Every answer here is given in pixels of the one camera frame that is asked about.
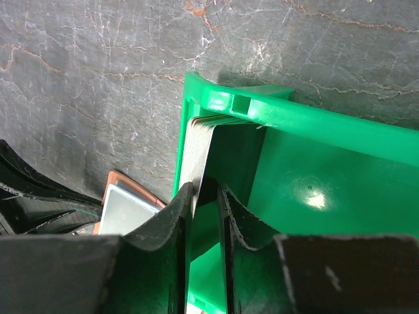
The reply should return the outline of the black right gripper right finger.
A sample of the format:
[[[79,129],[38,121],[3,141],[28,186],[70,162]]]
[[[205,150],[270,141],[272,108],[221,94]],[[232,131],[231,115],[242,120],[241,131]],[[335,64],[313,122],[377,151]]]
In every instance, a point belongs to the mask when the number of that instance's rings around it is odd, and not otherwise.
[[[291,235],[217,193],[228,313],[417,313],[410,235]]]

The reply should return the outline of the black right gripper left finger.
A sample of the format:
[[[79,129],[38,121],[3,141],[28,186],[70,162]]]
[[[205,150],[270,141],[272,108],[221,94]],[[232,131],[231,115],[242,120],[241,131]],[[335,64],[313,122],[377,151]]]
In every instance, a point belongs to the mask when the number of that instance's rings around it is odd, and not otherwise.
[[[185,183],[125,236],[3,236],[1,312],[184,313],[192,196]]]

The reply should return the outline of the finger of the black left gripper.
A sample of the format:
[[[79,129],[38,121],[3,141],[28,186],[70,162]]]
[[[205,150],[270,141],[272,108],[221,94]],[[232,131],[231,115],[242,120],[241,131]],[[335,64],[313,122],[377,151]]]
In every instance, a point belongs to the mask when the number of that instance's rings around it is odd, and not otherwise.
[[[101,201],[49,179],[1,140],[1,235],[71,234],[100,221]]]

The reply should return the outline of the pink leather card holder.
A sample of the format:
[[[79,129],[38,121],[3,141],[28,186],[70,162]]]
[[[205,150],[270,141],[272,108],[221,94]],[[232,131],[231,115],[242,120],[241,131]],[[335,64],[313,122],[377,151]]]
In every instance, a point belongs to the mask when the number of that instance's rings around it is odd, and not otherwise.
[[[125,174],[112,170],[102,199],[101,220],[94,235],[125,236],[155,216],[166,204]]]

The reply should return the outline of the green plastic bin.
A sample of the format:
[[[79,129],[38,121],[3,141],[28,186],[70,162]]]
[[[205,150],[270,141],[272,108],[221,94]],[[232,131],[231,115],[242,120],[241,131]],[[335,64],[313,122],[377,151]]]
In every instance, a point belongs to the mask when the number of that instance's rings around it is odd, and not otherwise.
[[[418,132],[294,103],[291,93],[185,76],[175,190],[191,118],[225,114],[255,124],[217,128],[209,149],[193,215],[188,295],[206,313],[228,313],[221,185],[281,233],[418,240]]]

